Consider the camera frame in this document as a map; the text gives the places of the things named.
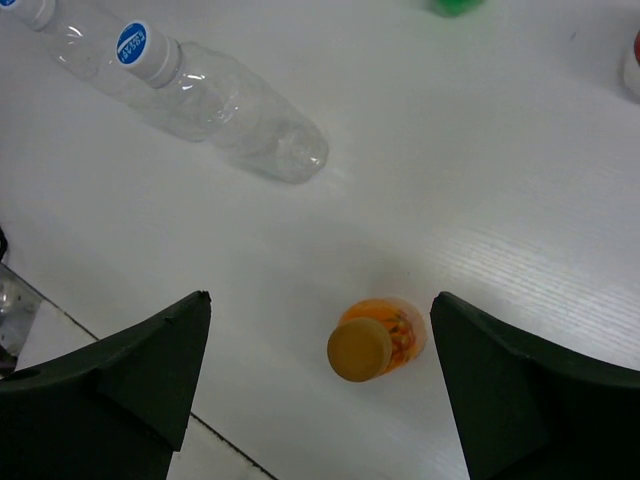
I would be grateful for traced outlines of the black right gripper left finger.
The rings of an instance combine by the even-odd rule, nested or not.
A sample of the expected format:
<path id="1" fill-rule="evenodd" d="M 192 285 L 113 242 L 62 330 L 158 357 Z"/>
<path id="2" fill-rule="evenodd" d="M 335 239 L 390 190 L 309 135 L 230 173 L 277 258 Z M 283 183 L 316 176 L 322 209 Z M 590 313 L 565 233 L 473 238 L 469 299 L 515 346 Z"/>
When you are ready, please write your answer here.
<path id="1" fill-rule="evenodd" d="M 166 478 L 184 442 L 210 321 L 210 295 L 195 291 L 2 379 L 2 478 Z"/>

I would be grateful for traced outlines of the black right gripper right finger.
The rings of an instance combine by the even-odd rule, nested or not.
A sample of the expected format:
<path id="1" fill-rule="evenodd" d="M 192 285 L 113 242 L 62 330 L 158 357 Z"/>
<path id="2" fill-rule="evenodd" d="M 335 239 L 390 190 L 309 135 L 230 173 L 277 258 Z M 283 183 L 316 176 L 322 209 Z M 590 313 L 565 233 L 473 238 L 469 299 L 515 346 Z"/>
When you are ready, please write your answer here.
<path id="1" fill-rule="evenodd" d="M 440 293 L 430 311 L 472 479 L 636 479 L 639 374 Z"/>

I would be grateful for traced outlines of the blue-cap clear bottle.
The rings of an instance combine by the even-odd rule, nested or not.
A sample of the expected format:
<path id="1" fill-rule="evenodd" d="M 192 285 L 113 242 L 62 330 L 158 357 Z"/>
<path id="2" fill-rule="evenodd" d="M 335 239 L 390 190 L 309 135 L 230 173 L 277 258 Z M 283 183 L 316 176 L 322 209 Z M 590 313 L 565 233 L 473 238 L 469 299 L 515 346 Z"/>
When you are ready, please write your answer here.
<path id="1" fill-rule="evenodd" d="M 59 66 L 135 111 L 146 124 L 186 141 L 206 139 L 166 109 L 158 90 L 119 64 L 116 42 L 126 22 L 99 2 L 3 1 L 1 11 L 35 32 Z"/>
<path id="2" fill-rule="evenodd" d="M 304 183 L 325 166 L 329 144 L 318 127 L 235 58 L 144 21 L 123 28 L 115 53 L 145 85 L 126 104 L 151 126 L 279 182 Z"/>

